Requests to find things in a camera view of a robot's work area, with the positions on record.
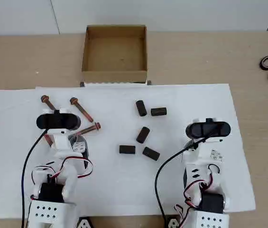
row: white paper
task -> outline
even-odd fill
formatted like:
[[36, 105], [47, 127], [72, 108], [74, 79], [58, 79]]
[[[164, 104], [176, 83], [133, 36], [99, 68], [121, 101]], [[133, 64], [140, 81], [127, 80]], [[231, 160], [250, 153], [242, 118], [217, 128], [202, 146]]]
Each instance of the white paper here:
[[[25, 157], [42, 130], [36, 119], [47, 106], [41, 95], [50, 96], [56, 108], [67, 108], [82, 120], [80, 129], [91, 125], [71, 106], [77, 97], [82, 106], [100, 122], [102, 128], [86, 134], [94, 171], [80, 179], [74, 201], [85, 216], [122, 216], [160, 214], [154, 193], [154, 178], [160, 165], [187, 143], [185, 128], [196, 118], [219, 117], [231, 126], [231, 134], [219, 144], [224, 156], [223, 177], [230, 193], [229, 212], [255, 209], [237, 117], [229, 86], [152, 85], [138, 87], [93, 86], [86, 88], [39, 88], [0, 91], [0, 218], [20, 218], [20, 180]], [[148, 115], [140, 117], [135, 102], [142, 99]], [[167, 115], [151, 117], [150, 109], [166, 107]], [[144, 144], [136, 142], [143, 126], [151, 132]], [[135, 145], [136, 154], [119, 154], [119, 145]], [[148, 146], [160, 153], [158, 161], [144, 156]], [[26, 205], [32, 190], [30, 172], [44, 162], [48, 145], [42, 140], [29, 159], [25, 177]], [[158, 181], [159, 195], [166, 214], [183, 204], [184, 164], [172, 160]]]

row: open cardboard box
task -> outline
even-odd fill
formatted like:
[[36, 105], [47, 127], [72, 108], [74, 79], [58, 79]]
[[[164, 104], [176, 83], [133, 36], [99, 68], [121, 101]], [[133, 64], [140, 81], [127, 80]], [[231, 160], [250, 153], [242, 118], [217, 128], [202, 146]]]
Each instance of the open cardboard box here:
[[145, 83], [147, 39], [144, 25], [89, 25], [82, 72], [86, 83]]

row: table surface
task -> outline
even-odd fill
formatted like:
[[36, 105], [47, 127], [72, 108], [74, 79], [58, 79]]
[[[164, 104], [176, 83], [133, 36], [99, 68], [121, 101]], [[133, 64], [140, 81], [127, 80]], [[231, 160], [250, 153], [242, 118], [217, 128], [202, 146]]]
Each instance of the table surface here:
[[[84, 34], [0, 37], [0, 89], [77, 87], [83, 41]], [[256, 198], [256, 211], [231, 214], [231, 228], [268, 227], [268, 72], [258, 67], [265, 55], [268, 32], [148, 33], [152, 84], [230, 84]], [[92, 222], [95, 228], [163, 227], [160, 216]], [[19, 226], [18, 219], [0, 219], [0, 228]]]

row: rusty bolt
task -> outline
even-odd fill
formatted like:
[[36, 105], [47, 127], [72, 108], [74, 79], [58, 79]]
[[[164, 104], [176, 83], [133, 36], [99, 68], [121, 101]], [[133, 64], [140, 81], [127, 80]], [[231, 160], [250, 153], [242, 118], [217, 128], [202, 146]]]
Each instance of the rusty bolt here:
[[101, 128], [100, 123], [95, 123], [95, 125], [93, 125], [91, 127], [88, 127], [88, 128], [85, 128], [85, 129], [77, 132], [76, 134], [77, 135], [81, 135], [81, 134], [85, 134], [85, 133], [91, 132], [93, 130], [99, 130], [100, 128]]
[[53, 141], [52, 141], [52, 139], [49, 137], [49, 135], [48, 135], [48, 134], [45, 134], [45, 135], [44, 135], [44, 138], [45, 138], [45, 140], [47, 141], [49, 147], [51, 147], [51, 146], [53, 145]]
[[45, 104], [47, 104], [47, 106], [51, 109], [51, 110], [56, 110], [56, 108], [53, 106], [52, 103], [50, 103], [49, 101], [49, 96], [43, 95], [41, 97], [41, 101]]
[[78, 98], [72, 97], [70, 100], [71, 105], [75, 105], [79, 111], [88, 119], [89, 122], [93, 122], [92, 117], [86, 112], [86, 110], [78, 103]]

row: copper screw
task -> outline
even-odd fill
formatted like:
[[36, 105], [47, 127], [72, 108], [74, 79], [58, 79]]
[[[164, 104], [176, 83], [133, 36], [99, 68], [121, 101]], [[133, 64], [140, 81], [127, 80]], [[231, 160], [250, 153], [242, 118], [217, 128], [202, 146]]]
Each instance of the copper screw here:
[[56, 108], [53, 106], [53, 104], [50, 103], [50, 101], [49, 101], [49, 96], [43, 95], [43, 96], [41, 97], [41, 101], [42, 101], [43, 103], [46, 103], [47, 106], [48, 106], [51, 110], [56, 110]]
[[94, 121], [86, 110], [78, 103], [78, 98], [72, 97], [69, 101], [71, 102], [71, 105], [75, 105], [79, 109], [79, 111], [88, 119], [89, 122], [92, 123]]
[[44, 138], [45, 138], [45, 140], [47, 141], [49, 147], [52, 147], [52, 145], [53, 145], [53, 141], [52, 141], [52, 139], [49, 137], [49, 135], [48, 135], [48, 134], [45, 134], [45, 135], [44, 135]]
[[91, 132], [93, 130], [99, 130], [100, 128], [101, 128], [100, 123], [95, 123], [95, 125], [77, 132], [76, 135], [85, 134], [85, 133]]

